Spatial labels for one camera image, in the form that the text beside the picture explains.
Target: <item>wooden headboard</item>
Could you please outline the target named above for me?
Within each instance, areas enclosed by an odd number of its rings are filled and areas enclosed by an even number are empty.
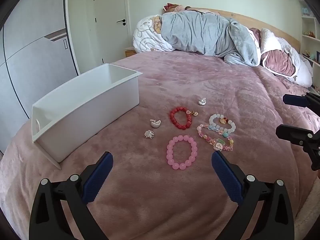
[[[261,30],[262,28],[267,28],[271,30],[277,37],[284,38],[292,47],[296,49],[297,52],[300,52],[300,46],[301,46],[300,41],[290,36],[289,34],[277,29],[276,27],[273,27],[270,24],[261,22],[259,20],[244,16],[241,14],[232,13],[232,12],[226,12],[226,11],[215,10],[215,9],[207,9],[207,8],[189,8],[189,9],[208,10],[211,12],[218,12],[223,17],[231,17],[237,20],[239,23],[246,26],[247,28],[257,28],[259,30]]]

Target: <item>gray wardrobe door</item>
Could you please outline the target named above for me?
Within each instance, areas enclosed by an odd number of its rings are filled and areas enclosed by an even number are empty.
[[[5,152],[11,138],[28,120],[14,93],[4,62],[3,30],[0,31],[0,151]]]
[[[7,59],[31,42],[66,28],[63,1],[19,1],[4,25]]]
[[[30,118],[36,101],[77,76],[66,37],[34,41],[9,58],[7,65],[18,98]]]

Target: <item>bin handle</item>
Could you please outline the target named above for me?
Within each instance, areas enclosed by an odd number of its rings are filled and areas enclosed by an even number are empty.
[[[40,123],[39,123],[39,120],[38,119],[36,119],[36,122],[37,122],[37,124],[38,124],[38,128],[39,128],[39,131],[38,132],[40,132]]]

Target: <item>red beaded bracelet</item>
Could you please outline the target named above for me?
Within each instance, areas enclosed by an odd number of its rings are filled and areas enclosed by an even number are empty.
[[[177,122],[177,120],[175,119],[174,117],[174,114],[178,111],[183,111],[187,114],[187,123],[186,125],[181,125]],[[192,122],[192,119],[191,119],[191,114],[193,114],[193,116],[197,116],[198,113],[197,112],[194,112],[194,111],[189,111],[187,110],[185,107],[182,107],[182,106],[178,106],[176,109],[173,109],[171,112],[170,112],[170,120],[171,122],[179,129],[182,129],[182,130],[185,130],[187,128],[189,128],[191,126],[191,122]]]

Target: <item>white plastic bin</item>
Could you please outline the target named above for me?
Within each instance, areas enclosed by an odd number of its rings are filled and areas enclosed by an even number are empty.
[[[32,141],[59,163],[108,124],[139,104],[141,72],[111,64],[94,68],[32,106]]]

